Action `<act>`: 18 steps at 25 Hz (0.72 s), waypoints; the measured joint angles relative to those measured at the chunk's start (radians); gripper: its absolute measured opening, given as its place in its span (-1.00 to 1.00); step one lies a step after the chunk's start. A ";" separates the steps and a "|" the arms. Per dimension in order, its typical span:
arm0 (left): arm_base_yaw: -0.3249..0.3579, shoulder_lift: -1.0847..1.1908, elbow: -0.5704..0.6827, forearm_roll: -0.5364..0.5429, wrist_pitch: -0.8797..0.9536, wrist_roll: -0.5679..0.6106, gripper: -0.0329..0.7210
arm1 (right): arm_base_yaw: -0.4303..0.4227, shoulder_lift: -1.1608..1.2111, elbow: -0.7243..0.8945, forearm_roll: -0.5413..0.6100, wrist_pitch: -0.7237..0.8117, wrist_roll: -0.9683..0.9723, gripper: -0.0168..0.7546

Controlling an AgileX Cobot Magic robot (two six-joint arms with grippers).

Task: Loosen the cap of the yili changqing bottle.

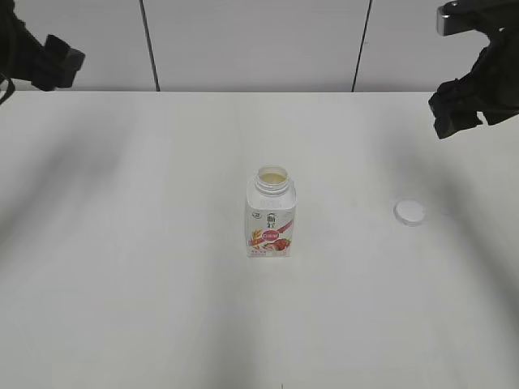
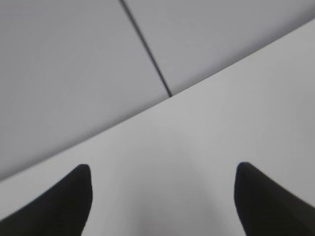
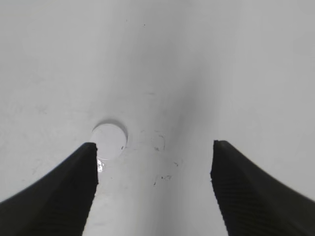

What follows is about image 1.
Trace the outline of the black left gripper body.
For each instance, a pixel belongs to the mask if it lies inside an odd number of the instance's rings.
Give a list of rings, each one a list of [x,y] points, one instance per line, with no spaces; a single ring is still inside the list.
[[[85,54],[55,35],[44,43],[15,14],[15,3],[1,2],[1,79],[28,81],[44,92],[71,88]]]

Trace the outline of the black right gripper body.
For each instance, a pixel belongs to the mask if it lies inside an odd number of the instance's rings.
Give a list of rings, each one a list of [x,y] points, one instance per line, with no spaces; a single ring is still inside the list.
[[[439,139],[517,116],[518,30],[499,31],[482,49],[470,72],[442,83],[428,104]]]

